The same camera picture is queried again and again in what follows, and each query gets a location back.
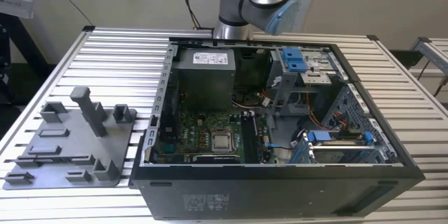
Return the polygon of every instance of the metal slatted table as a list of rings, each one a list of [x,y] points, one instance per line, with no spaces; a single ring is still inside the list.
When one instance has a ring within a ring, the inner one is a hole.
[[[209,31],[96,28],[84,31],[52,75],[0,141],[1,178],[24,151],[41,118],[45,101],[68,108],[74,86],[89,86],[92,101],[105,108],[126,103],[137,110],[121,180],[113,188],[0,190],[0,220],[33,223],[156,222],[138,190],[128,189],[136,145],[148,125],[158,74],[169,37],[209,37]],[[361,78],[388,123],[414,158],[426,180],[357,223],[448,223],[448,112],[405,71],[378,41],[366,36],[261,33],[254,40],[337,44]],[[244,220],[206,223],[345,223],[348,219]]]

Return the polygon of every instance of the open computer tower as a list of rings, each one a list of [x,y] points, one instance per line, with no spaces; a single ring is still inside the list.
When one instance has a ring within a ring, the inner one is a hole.
[[[422,179],[336,45],[170,38],[130,175],[156,220],[365,216]]]

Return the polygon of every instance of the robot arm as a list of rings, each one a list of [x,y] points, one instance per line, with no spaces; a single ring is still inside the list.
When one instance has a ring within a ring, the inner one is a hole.
[[[250,39],[249,24],[276,36],[290,29],[297,10],[296,0],[220,0],[213,37]]]

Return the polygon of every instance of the power supply label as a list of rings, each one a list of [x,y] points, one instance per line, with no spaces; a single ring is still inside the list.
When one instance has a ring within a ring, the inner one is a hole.
[[[193,54],[193,64],[226,65],[226,54],[218,52],[196,52]]]

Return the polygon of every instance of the blue tab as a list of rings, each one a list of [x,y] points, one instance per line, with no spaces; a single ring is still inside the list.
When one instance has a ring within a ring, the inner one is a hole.
[[[308,133],[308,141],[309,141],[309,142],[313,142],[313,141],[314,141],[314,134],[313,134],[313,132],[309,132],[309,133]]]
[[[365,138],[365,145],[372,145],[373,144],[373,136],[369,131],[364,132],[364,138]]]
[[[281,56],[289,72],[306,72],[308,66],[297,48],[284,48]]]
[[[313,131],[316,141],[329,141],[330,135],[328,131]]]

